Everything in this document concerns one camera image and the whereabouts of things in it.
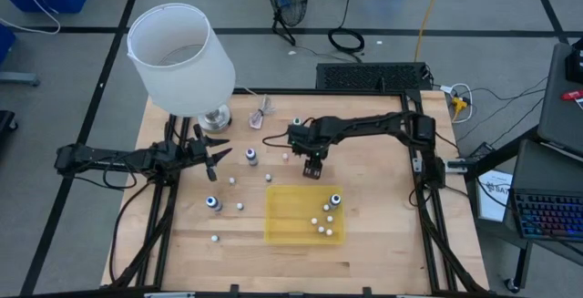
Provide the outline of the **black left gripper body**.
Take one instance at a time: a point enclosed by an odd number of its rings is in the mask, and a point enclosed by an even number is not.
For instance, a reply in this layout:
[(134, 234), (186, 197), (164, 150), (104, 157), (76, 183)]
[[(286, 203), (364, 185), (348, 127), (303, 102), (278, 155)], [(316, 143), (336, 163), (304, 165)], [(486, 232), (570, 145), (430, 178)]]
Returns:
[(216, 161), (213, 155), (208, 152), (208, 148), (215, 146), (215, 140), (205, 135), (199, 124), (194, 125), (193, 130), (194, 137), (188, 139), (185, 146), (186, 154), (188, 156), (188, 165), (191, 167), (203, 164), (206, 167), (209, 180), (216, 181)]

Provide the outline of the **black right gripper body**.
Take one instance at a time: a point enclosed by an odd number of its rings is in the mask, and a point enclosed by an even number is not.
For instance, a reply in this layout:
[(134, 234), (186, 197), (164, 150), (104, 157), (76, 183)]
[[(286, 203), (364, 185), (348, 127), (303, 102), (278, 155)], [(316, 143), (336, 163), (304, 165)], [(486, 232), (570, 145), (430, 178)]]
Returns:
[(307, 155), (319, 159), (326, 159), (329, 152), (328, 139), (309, 139), (301, 137), (298, 139), (298, 154)]

